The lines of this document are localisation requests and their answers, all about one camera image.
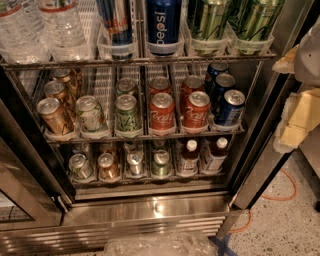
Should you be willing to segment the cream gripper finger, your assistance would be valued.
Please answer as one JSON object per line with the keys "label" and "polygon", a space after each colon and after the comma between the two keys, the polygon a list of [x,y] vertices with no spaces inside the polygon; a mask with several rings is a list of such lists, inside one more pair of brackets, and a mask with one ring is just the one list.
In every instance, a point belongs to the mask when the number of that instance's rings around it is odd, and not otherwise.
{"label": "cream gripper finger", "polygon": [[290,153],[320,124],[320,89],[314,88],[287,98],[277,125],[273,148]]}
{"label": "cream gripper finger", "polygon": [[294,60],[298,47],[299,45],[295,45],[290,49],[272,66],[272,70],[281,74],[294,74]]}

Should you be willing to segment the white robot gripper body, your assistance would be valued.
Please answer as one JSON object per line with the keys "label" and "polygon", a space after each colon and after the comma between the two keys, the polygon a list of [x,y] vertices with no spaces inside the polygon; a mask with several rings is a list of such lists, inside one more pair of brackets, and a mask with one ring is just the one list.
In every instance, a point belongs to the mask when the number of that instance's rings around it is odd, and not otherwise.
{"label": "white robot gripper body", "polygon": [[320,24],[314,24],[300,41],[294,72],[298,81],[320,86]]}

